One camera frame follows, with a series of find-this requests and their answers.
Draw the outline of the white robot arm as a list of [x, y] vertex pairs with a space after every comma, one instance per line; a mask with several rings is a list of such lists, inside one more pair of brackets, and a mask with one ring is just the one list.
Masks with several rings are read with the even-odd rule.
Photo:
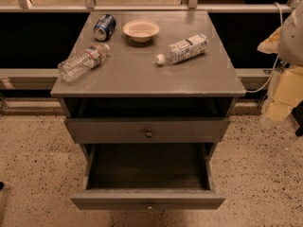
[[303, 2], [300, 2], [257, 51], [277, 54], [290, 67], [282, 73], [274, 72], [262, 106], [261, 122], [266, 128], [284, 121], [303, 101]]

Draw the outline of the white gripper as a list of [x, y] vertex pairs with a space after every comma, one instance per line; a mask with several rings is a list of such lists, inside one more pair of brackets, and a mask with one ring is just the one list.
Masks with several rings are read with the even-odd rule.
[[[281, 27], [261, 42], [257, 51], [277, 54]], [[274, 72], [262, 105], [260, 122], [263, 127], [275, 127], [303, 101], [303, 67], [292, 65], [282, 73]]]

